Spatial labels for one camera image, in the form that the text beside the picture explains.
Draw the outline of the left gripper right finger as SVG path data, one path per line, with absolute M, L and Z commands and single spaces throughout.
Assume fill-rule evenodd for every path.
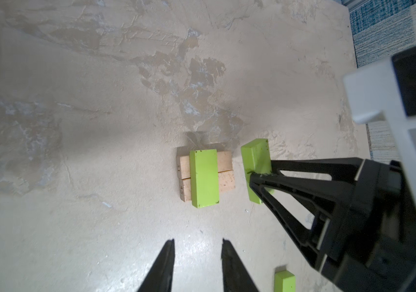
M 259 292 L 229 240 L 222 240 L 222 278 L 224 292 Z

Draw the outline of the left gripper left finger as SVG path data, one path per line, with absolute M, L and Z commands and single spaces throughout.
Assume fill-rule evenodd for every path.
M 175 240 L 165 242 L 138 292 L 171 292 L 175 264 Z

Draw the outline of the long green block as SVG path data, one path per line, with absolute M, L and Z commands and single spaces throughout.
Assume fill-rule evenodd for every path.
M 205 208 L 220 202 L 218 156 L 215 149 L 190 152 L 192 205 Z
M 267 139 L 258 138 L 241 147 L 241 157 L 245 172 L 249 200 L 256 204 L 262 204 L 261 199 L 250 187 L 250 176 L 253 173 L 261 176 L 272 175 L 272 165 Z

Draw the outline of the natural wood block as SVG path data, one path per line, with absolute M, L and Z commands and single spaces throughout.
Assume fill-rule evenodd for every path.
M 233 170 L 220 172 L 218 174 L 220 193 L 232 191 L 235 188 L 235 174 Z M 187 202 L 192 200 L 191 179 L 185 178 L 179 180 L 180 198 Z
M 218 173 L 233 170 L 232 153 L 222 151 L 217 153 Z M 181 180 L 190 178 L 190 156 L 178 156 L 176 158 L 177 177 Z

